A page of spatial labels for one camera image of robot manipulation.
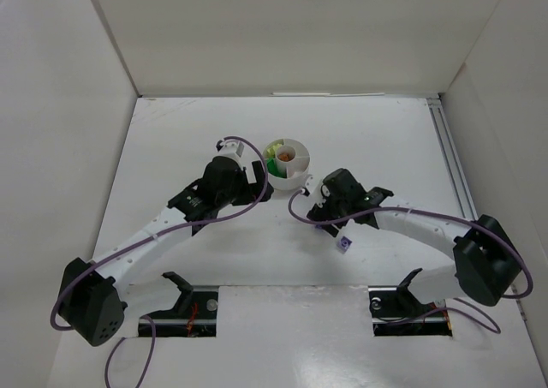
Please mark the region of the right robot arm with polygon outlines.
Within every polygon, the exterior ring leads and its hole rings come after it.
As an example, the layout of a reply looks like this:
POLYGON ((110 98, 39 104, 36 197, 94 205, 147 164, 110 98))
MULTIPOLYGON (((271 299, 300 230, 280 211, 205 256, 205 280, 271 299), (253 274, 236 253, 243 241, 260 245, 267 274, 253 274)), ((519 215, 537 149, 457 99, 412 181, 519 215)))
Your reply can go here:
POLYGON ((418 267, 402 282, 421 304, 468 297, 493 307, 521 272, 518 254, 495 218, 469 221, 423 212, 388 189, 365 189, 344 168, 308 179, 304 193, 312 204, 307 218, 333 237, 354 221, 406 236, 451 259, 450 266, 418 267))

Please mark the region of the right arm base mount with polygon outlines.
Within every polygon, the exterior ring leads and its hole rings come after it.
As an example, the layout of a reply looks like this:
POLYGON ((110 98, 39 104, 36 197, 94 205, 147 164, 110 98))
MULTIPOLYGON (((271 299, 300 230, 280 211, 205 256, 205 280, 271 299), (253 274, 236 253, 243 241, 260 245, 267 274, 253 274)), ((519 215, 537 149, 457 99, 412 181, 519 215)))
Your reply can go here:
POLYGON ((397 285, 373 285, 368 288, 375 337, 452 336, 446 312, 419 319, 420 315, 437 308, 433 302, 419 302, 408 290, 408 286, 421 271, 421 268, 411 271, 397 285))

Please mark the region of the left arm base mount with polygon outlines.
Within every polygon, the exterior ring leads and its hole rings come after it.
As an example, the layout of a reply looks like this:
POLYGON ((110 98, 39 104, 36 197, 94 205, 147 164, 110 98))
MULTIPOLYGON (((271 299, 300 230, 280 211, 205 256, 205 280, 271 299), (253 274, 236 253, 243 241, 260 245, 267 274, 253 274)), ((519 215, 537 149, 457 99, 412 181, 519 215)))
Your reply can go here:
POLYGON ((157 337, 215 337, 219 287, 193 286, 175 272, 162 274, 177 290, 168 299, 168 307, 146 315, 155 325, 157 337))

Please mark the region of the purple lego brick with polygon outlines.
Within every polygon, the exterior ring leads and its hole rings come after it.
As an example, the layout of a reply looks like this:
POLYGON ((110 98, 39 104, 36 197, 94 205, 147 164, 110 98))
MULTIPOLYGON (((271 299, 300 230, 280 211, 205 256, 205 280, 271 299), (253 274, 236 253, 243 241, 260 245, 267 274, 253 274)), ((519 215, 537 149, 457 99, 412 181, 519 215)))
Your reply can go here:
POLYGON ((352 241, 347 238, 346 236, 341 236, 337 240, 337 249, 342 253, 345 254, 351 247, 352 241))

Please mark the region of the lime green lego brick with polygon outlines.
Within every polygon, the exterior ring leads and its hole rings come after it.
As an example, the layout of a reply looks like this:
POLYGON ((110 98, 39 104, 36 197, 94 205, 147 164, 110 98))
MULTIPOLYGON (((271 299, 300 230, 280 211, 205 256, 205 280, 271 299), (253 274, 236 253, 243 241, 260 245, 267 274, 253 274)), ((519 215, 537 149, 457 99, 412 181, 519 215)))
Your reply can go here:
POLYGON ((266 158, 275 158, 276 157, 276 151, 281 146, 281 144, 275 144, 270 145, 265 149, 265 157, 266 158))

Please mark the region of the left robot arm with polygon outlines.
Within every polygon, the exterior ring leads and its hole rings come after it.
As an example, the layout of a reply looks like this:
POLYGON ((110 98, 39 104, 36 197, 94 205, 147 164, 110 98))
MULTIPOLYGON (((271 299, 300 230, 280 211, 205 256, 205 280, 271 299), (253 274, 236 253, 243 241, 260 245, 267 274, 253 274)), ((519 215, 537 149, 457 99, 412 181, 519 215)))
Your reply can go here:
POLYGON ((265 161, 252 163, 254 182, 235 156, 217 155, 202 177, 167 202, 143 229, 94 261, 76 258, 64 268, 53 309, 71 330, 93 347, 112 338, 130 307, 129 286, 155 260, 196 236, 209 224, 222 222, 220 211, 241 206, 249 211, 268 201, 273 188, 265 161))

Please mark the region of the green lego plate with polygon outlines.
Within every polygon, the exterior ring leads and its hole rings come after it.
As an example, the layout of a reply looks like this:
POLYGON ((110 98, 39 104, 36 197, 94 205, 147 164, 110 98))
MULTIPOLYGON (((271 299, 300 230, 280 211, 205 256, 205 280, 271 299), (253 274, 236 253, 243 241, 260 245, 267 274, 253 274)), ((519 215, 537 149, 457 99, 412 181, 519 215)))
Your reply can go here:
POLYGON ((284 174, 277 168, 277 163, 274 158, 268 158, 266 160, 268 172, 275 177, 284 178, 284 174))

